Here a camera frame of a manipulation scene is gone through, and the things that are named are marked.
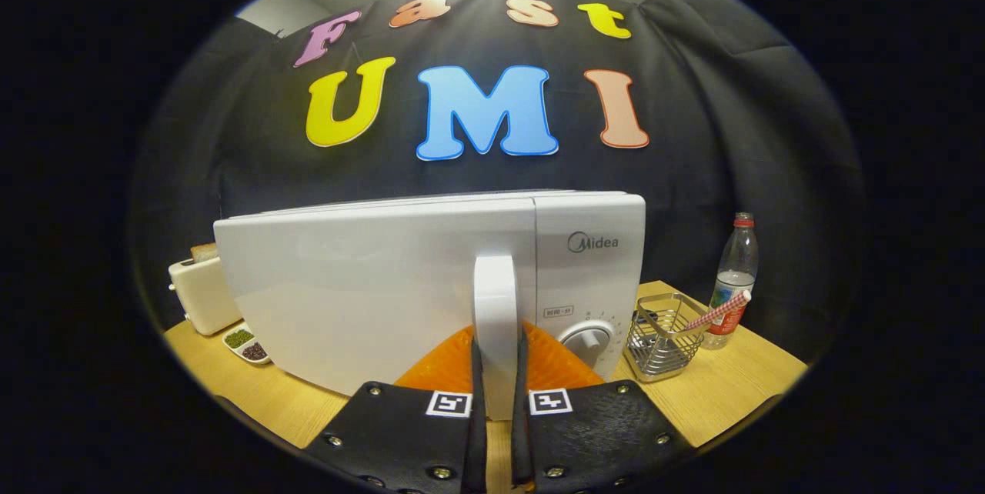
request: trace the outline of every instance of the red bottle label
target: red bottle label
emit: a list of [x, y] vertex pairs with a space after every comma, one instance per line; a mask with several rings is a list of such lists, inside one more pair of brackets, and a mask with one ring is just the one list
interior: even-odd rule
[[731, 312], [728, 312], [722, 316], [721, 325], [717, 325], [715, 322], [712, 322], [711, 326], [708, 326], [708, 332], [711, 332], [712, 334], [731, 334], [734, 332], [736, 327], [739, 326], [739, 319], [742, 318], [742, 314], [745, 311], [746, 304], [742, 304], [739, 308], [732, 309]]

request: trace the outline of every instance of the straw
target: straw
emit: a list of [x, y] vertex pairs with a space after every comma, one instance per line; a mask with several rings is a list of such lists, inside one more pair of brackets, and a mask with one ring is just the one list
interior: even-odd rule
[[706, 314], [700, 316], [699, 318], [694, 319], [694, 321], [687, 323], [687, 326], [683, 327], [683, 330], [697, 329], [697, 327], [699, 326], [707, 325], [707, 323], [714, 321], [714, 319], [718, 319], [719, 316], [731, 312], [732, 309], [738, 309], [739, 307], [742, 307], [742, 305], [748, 304], [748, 302], [752, 300], [753, 300], [753, 295], [750, 294], [749, 290], [738, 291], [734, 295], [732, 295], [732, 298], [729, 298], [728, 302], [724, 302], [724, 304], [718, 305], [717, 308], [711, 309], [710, 312], [707, 312]]

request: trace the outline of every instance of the green beans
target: green beans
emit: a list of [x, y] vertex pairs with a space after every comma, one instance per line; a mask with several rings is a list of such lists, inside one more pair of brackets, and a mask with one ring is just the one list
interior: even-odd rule
[[253, 334], [249, 330], [236, 330], [236, 332], [229, 334], [225, 337], [225, 343], [229, 344], [231, 348], [238, 348], [252, 339]]

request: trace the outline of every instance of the bottle cap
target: bottle cap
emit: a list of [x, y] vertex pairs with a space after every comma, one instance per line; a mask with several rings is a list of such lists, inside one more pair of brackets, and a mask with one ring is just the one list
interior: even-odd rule
[[736, 227], [753, 227], [756, 224], [756, 221], [753, 221], [752, 213], [740, 211], [736, 213], [736, 220], [732, 221], [732, 224]]

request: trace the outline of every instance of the small bowl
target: small bowl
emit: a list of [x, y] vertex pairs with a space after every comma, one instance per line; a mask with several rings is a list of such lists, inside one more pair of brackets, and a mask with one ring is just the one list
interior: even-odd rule
[[246, 323], [244, 322], [242, 325], [233, 326], [232, 329], [230, 329], [229, 332], [227, 332], [226, 334], [222, 334], [222, 345], [225, 346], [226, 348], [229, 348], [229, 351], [235, 353], [237, 356], [242, 358], [243, 361], [249, 361], [250, 363], [256, 365], [263, 365], [265, 363], [270, 363], [270, 355], [267, 355], [267, 357], [255, 361], [243, 355], [243, 350], [246, 350], [246, 348], [253, 346], [253, 344], [259, 343], [256, 339], [256, 335], [254, 335], [252, 339], [245, 341], [244, 343], [240, 344], [239, 347], [236, 348], [233, 348], [229, 346], [229, 344], [226, 344], [225, 337], [229, 336], [229, 334], [237, 332], [237, 330], [245, 330], [246, 332], [253, 334], [253, 331], [250, 330], [249, 325], [246, 325]]

